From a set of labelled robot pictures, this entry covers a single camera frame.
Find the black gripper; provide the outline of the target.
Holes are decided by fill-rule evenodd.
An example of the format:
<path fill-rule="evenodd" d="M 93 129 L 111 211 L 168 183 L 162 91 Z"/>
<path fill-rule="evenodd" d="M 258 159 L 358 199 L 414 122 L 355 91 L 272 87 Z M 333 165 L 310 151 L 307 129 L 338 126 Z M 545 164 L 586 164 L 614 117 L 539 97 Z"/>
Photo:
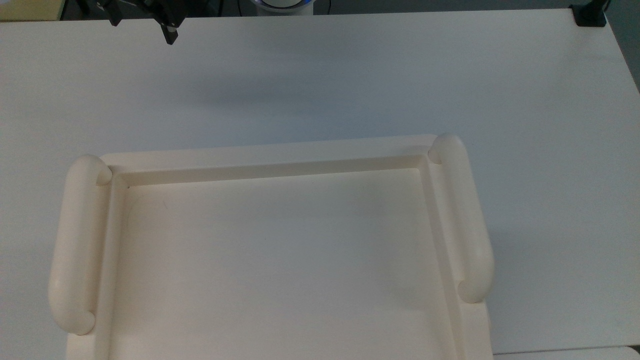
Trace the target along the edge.
<path fill-rule="evenodd" d="M 138 10 L 155 19 L 161 27 L 167 44 L 172 45 L 178 39 L 178 27 L 186 18 L 186 3 L 183 0 L 127 0 Z M 93 3 L 106 13 L 112 27 L 117 27 L 124 19 L 120 3 L 121 0 L 83 0 L 84 10 Z"/>

